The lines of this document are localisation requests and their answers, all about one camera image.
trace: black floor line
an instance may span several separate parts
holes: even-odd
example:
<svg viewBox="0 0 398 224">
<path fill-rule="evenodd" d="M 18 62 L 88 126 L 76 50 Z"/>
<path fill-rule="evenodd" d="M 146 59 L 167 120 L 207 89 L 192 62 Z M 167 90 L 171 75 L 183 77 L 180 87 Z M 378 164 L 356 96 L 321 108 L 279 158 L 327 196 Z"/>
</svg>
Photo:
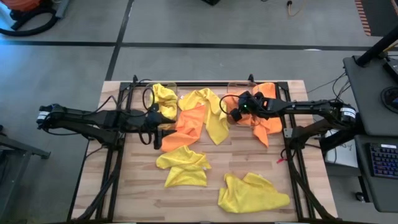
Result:
<svg viewBox="0 0 398 224">
<path fill-rule="evenodd" d="M 269 44 L 195 44 L 195 43 L 142 43 L 122 42 L 126 32 L 127 22 L 123 20 L 117 42 L 75 42 L 75 41 L 30 41 L 30 40 L 0 40 L 0 45 L 32 45 L 32 46 L 78 46 L 78 47 L 116 47 L 116 53 L 121 47 L 142 48 L 191 48 L 191 49 L 258 49 L 258 50 L 335 50 L 335 51 L 366 51 L 365 46 L 323 46 L 323 45 L 269 45 Z"/>
<path fill-rule="evenodd" d="M 192 49 L 258 49 L 258 50 L 337 50 L 367 51 L 363 46 L 321 46 L 321 45 L 264 45 L 264 44 L 184 44 L 184 43 L 122 43 L 121 47 L 142 48 L 192 48 Z"/>
<path fill-rule="evenodd" d="M 116 41 L 116 46 L 114 47 L 114 50 L 113 50 L 113 53 L 112 53 L 112 57 L 111 57 L 111 61 L 109 63 L 108 71 L 106 72 L 105 81 L 112 80 L 114 68 L 116 66 L 116 61 L 118 60 L 118 56 L 119 56 L 120 47 L 121 47 L 121 44 L 122 44 L 122 41 L 123 41 L 124 33 L 126 32 L 127 24 L 129 22 L 130 12 L 131 12 L 131 8 L 132 8 L 132 3 L 133 2 L 134 2 L 134 0 L 129 0 L 129 2 L 127 3 L 126 12 L 124 12 L 122 25 L 120 26 L 118 39 Z"/>
<path fill-rule="evenodd" d="M 115 42 L 0 40 L 0 45 L 114 47 Z"/>
</svg>

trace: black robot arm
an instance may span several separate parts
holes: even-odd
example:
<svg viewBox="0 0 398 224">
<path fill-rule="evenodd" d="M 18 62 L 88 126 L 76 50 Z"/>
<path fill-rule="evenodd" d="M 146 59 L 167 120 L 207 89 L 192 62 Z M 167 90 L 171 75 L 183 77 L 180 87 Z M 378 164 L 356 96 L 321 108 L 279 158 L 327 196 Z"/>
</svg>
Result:
<svg viewBox="0 0 398 224">
<path fill-rule="evenodd" d="M 238 107 L 231 111 L 231 116 L 235 121 L 239 121 L 242 118 L 242 114 L 251 114 L 265 119 L 281 117 L 285 114 L 317 114 L 323 117 L 320 121 L 316 121 L 306 127 L 298 126 L 294 129 L 286 129 L 284 134 L 289 139 L 291 148 L 298 147 L 303 149 L 305 142 L 310 137 L 317 134 L 325 134 L 331 129 L 352 133 L 352 130 L 356 127 L 355 109 L 337 100 L 286 102 L 279 99 L 266 98 L 261 92 L 253 96 L 246 91 L 239 96 Z M 347 138 L 346 134 L 339 134 L 339 136 Z M 327 145 L 326 150 L 337 146 L 336 144 L 341 141 L 333 142 L 335 143 Z"/>
<path fill-rule="evenodd" d="M 162 138 L 175 131 L 160 130 L 158 125 L 171 124 L 175 121 L 158 113 L 158 109 L 158 104 L 153 104 L 146 113 L 139 110 L 90 112 L 52 104 L 40 107 L 36 123 L 39 125 L 39 129 L 46 132 L 49 129 L 64 128 L 86 138 L 95 138 L 107 147 L 112 147 L 121 133 L 139 133 L 144 144 L 150 144 L 152 134 L 154 134 L 154 148 L 160 149 Z M 143 133 L 148 134 L 148 142 L 143 140 Z"/>
</svg>

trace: yellow cloth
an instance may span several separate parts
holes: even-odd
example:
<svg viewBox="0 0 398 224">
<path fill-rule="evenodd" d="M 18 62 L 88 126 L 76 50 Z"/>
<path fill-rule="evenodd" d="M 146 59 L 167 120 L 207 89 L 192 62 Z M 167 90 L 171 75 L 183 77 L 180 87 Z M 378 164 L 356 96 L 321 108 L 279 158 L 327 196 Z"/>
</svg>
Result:
<svg viewBox="0 0 398 224">
<path fill-rule="evenodd" d="M 228 122 L 226 114 L 220 110 L 220 98 L 209 88 L 195 90 L 185 95 L 178 101 L 181 110 L 190 110 L 197 106 L 197 103 L 206 106 L 205 120 L 206 130 L 213 142 L 218 145 L 228 137 Z M 221 103 L 224 111 L 226 104 Z"/>
<path fill-rule="evenodd" d="M 177 185 L 207 186 L 205 169 L 211 169 L 204 153 L 197 154 L 187 146 L 167 152 L 156 159 L 161 169 L 171 167 L 164 187 Z"/>
<path fill-rule="evenodd" d="M 290 203 L 289 196 L 276 191 L 263 177 L 247 173 L 243 180 L 233 174 L 225 174 L 228 188 L 221 188 L 218 205 L 227 212 L 248 213 L 271 210 Z"/>
<path fill-rule="evenodd" d="M 177 96 L 173 90 L 162 86 L 160 83 L 153 85 L 155 103 L 159 104 L 159 112 L 168 119 L 177 116 Z"/>
</svg>

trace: metal stand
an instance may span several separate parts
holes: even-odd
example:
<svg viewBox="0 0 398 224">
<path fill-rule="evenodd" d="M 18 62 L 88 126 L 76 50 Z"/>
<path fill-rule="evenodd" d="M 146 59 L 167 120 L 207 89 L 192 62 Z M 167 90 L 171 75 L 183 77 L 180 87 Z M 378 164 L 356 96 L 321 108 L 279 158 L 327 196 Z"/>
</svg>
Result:
<svg viewBox="0 0 398 224">
<path fill-rule="evenodd" d="M 50 152 L 9 139 L 3 133 L 0 135 L 0 146 L 10 148 L 3 149 L 1 152 L 1 157 L 5 158 L 2 168 L 6 171 L 0 174 L 2 175 L 0 183 L 0 223 L 3 223 L 3 221 L 6 221 L 9 207 L 16 195 L 16 189 L 24 176 L 31 155 L 48 159 Z"/>
</svg>

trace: computer keyboard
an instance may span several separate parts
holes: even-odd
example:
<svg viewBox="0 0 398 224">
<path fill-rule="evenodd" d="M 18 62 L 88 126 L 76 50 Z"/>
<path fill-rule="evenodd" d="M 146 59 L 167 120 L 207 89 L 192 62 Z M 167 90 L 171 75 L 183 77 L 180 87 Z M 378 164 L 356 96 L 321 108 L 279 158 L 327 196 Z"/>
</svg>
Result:
<svg viewBox="0 0 398 224">
<path fill-rule="evenodd" d="M 398 146 L 368 143 L 366 148 L 370 152 L 373 176 L 398 179 Z"/>
</svg>

